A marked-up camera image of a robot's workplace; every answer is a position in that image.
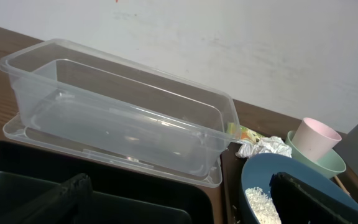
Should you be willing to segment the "dark blue plate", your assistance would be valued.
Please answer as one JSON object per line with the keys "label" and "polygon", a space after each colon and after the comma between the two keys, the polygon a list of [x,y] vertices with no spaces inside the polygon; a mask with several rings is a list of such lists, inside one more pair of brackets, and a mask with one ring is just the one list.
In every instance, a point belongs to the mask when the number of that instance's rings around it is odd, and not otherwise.
{"label": "dark blue plate", "polygon": [[340,189],[333,181],[308,166],[286,156],[263,153],[248,159],[241,173],[239,184],[239,210],[243,223],[258,223],[250,208],[245,191],[259,187],[270,194],[270,179],[278,172],[286,172],[311,187],[358,211],[358,203]]}

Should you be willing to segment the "green yellow snack wrapper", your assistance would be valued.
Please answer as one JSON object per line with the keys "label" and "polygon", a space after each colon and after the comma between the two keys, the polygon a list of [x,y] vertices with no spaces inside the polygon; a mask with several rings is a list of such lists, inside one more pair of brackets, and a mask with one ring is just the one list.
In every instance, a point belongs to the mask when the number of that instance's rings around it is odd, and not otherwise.
{"label": "green yellow snack wrapper", "polygon": [[249,142],[251,144],[256,144],[264,137],[245,126],[236,126],[234,123],[227,124],[227,133],[236,134],[238,137],[236,142],[238,143]]}

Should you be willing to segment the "white rice pile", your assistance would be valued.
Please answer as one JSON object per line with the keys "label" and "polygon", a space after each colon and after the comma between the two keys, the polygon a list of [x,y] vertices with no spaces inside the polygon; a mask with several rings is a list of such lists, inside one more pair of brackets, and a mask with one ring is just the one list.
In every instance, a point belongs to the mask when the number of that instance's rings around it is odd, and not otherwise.
{"label": "white rice pile", "polygon": [[244,193],[260,224],[282,223],[272,198],[265,194],[260,187],[248,188]]}

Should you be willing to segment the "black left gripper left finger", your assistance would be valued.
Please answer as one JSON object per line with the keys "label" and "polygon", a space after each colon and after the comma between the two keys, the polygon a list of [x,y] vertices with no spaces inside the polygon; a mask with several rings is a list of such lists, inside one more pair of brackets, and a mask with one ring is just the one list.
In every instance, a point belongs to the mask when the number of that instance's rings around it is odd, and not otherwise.
{"label": "black left gripper left finger", "polygon": [[78,174],[25,205],[0,216],[1,223],[90,223],[93,187]]}

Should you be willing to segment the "white tissue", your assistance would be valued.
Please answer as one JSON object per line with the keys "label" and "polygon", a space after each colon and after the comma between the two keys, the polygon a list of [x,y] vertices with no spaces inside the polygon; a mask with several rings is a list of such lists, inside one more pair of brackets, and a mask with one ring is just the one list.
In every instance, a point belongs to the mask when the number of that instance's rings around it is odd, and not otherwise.
{"label": "white tissue", "polygon": [[261,138],[258,142],[241,141],[242,146],[236,152],[238,158],[251,158],[258,154],[270,153],[291,157],[292,148],[276,136]]}

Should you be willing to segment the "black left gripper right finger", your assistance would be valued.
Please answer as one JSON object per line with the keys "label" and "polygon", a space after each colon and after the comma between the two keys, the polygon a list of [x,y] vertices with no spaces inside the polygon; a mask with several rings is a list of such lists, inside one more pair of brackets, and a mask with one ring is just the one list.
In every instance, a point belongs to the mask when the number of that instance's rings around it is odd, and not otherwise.
{"label": "black left gripper right finger", "polygon": [[358,224],[358,211],[301,180],[278,172],[269,183],[282,223]]}

